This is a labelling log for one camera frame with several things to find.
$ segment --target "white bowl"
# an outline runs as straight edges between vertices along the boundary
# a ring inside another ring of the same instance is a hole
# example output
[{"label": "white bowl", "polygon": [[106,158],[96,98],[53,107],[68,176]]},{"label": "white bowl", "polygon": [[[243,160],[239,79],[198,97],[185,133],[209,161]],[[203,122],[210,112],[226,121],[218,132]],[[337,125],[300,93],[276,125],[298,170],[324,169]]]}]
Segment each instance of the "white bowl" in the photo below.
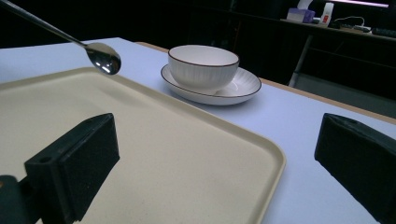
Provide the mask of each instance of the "white bowl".
[{"label": "white bowl", "polygon": [[239,57],[226,50],[202,45],[184,45],[168,51],[172,77],[182,87],[213,94],[235,76]]}]

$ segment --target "bowl rim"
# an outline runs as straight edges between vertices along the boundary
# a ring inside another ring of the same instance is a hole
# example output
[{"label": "bowl rim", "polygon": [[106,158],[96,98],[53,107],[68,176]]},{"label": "bowl rim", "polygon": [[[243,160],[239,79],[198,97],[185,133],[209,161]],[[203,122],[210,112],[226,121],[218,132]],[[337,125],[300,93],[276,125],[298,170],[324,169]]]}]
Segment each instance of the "bowl rim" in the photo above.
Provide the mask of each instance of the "bowl rim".
[{"label": "bowl rim", "polygon": [[[174,56],[171,54],[172,49],[185,48],[185,47],[204,47],[204,48],[212,48],[212,49],[221,49],[221,50],[223,50],[223,51],[226,51],[226,52],[228,52],[228,53],[233,54],[233,55],[236,57],[236,62],[235,62],[235,63],[225,63],[225,64],[201,64],[201,63],[190,63],[190,62],[187,62],[187,61],[183,61],[183,60],[181,60],[181,59],[179,59],[179,58],[176,58],[176,57],[174,57]],[[182,62],[182,63],[192,64],[192,65],[202,66],[202,67],[225,67],[225,66],[233,66],[233,65],[235,65],[235,64],[239,64],[239,62],[240,62],[239,56],[238,56],[236,53],[234,53],[234,52],[232,52],[232,51],[229,51],[229,50],[227,50],[227,49],[222,49],[222,48],[213,47],[213,46],[207,46],[207,45],[180,45],[180,46],[176,46],[176,47],[173,47],[173,48],[171,48],[171,49],[168,50],[168,56],[169,56],[170,58],[172,58],[172,59],[174,59],[174,60],[176,60],[176,61]]]}]

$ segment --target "white saucer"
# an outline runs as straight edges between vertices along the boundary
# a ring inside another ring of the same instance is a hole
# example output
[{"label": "white saucer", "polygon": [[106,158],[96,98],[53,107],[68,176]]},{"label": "white saucer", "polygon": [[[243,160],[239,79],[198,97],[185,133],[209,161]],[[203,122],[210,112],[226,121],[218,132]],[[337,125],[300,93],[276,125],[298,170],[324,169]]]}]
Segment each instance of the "white saucer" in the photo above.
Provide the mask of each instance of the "white saucer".
[{"label": "white saucer", "polygon": [[188,100],[206,105],[235,105],[252,98],[262,87],[260,79],[249,71],[238,68],[233,81],[213,95],[202,94],[182,88],[173,79],[168,64],[161,74],[171,91]]}]

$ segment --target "saucer rim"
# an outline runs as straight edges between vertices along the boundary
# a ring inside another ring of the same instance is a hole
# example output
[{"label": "saucer rim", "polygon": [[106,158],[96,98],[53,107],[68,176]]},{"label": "saucer rim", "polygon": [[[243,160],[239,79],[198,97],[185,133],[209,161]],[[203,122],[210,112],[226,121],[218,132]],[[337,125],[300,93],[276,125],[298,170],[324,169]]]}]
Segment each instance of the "saucer rim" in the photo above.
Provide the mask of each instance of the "saucer rim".
[{"label": "saucer rim", "polygon": [[204,96],[204,97],[216,97],[216,98],[224,98],[224,99],[241,98],[241,97],[247,97],[247,96],[253,95],[253,94],[257,93],[257,92],[262,88],[262,82],[260,81],[260,79],[259,79],[257,76],[255,76],[254,74],[252,74],[251,72],[249,72],[248,70],[246,70],[246,69],[244,69],[244,68],[238,67],[237,70],[236,70],[236,73],[238,73],[238,71],[245,71],[245,72],[248,72],[250,75],[252,75],[252,76],[254,76],[254,77],[257,78],[257,80],[261,83],[261,85],[259,85],[259,88],[258,88],[257,90],[255,90],[255,91],[253,91],[252,93],[249,93],[249,94],[235,95],[235,96],[224,96],[224,95],[216,95],[216,94],[205,94],[205,93],[200,93],[200,92],[197,92],[197,91],[191,91],[191,90],[188,90],[188,89],[186,89],[186,88],[184,88],[184,87],[181,87],[181,86],[179,86],[179,85],[176,85],[176,84],[170,82],[170,81],[164,76],[164,74],[163,74],[164,71],[163,71],[163,70],[164,70],[165,67],[167,67],[168,65],[169,65],[169,64],[164,65],[163,68],[161,69],[161,76],[163,77],[163,80],[165,80],[168,84],[170,84],[170,85],[172,85],[172,86],[174,86],[174,87],[176,87],[176,88],[178,88],[178,89],[181,89],[181,90],[183,90],[183,91],[188,91],[188,92],[191,92],[191,93],[194,93],[194,94],[202,95],[202,96]]}]

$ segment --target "dark background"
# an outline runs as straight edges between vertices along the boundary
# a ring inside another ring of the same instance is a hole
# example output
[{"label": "dark background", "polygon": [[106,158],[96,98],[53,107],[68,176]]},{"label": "dark background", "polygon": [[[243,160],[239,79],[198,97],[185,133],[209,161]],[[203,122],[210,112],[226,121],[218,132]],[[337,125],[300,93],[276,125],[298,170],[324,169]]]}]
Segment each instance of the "dark background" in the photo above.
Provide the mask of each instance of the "dark background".
[{"label": "dark background", "polygon": [[[166,49],[202,44],[239,55],[240,66],[287,85],[304,47],[301,72],[396,100],[396,41],[338,34],[283,22],[298,0],[13,0],[79,40],[121,37]],[[320,17],[325,1],[310,9]],[[363,16],[365,25],[396,25],[394,14],[335,4],[332,19]],[[361,24],[360,20],[345,23]],[[0,48],[63,43],[63,39],[0,8]]]}]

